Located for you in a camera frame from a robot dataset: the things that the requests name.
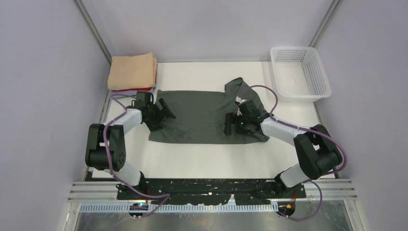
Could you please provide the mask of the dark grey t-shirt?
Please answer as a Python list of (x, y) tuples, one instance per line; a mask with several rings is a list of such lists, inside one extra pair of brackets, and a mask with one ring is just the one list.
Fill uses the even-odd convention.
[(157, 92), (176, 116), (161, 123), (162, 129), (149, 135), (150, 141), (172, 144), (250, 144), (267, 142), (269, 136), (225, 134), (226, 114), (238, 111), (237, 96), (252, 100), (262, 113), (259, 95), (239, 77), (224, 85), (224, 91), (171, 90)]

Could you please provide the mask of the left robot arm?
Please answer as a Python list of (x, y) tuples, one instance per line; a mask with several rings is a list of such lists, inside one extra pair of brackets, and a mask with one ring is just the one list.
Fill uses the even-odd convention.
[(144, 175), (136, 170), (126, 158), (125, 135), (133, 128), (145, 124), (149, 131), (162, 129), (162, 123), (176, 116), (163, 98), (154, 101), (150, 92), (138, 92), (132, 97), (131, 104), (119, 104), (123, 112), (105, 123), (91, 124), (88, 131), (85, 163), (99, 171), (109, 173), (122, 185), (135, 193), (146, 194), (137, 189)]

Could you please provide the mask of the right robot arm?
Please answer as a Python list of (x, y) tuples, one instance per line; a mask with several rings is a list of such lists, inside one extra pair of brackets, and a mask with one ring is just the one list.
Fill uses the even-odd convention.
[(262, 113), (252, 100), (238, 100), (236, 112), (225, 114), (227, 136), (265, 135), (281, 140), (295, 148), (298, 163), (274, 178), (273, 188), (283, 194), (294, 187), (321, 176), (345, 162), (328, 131), (323, 125), (304, 128), (277, 119), (271, 113)]

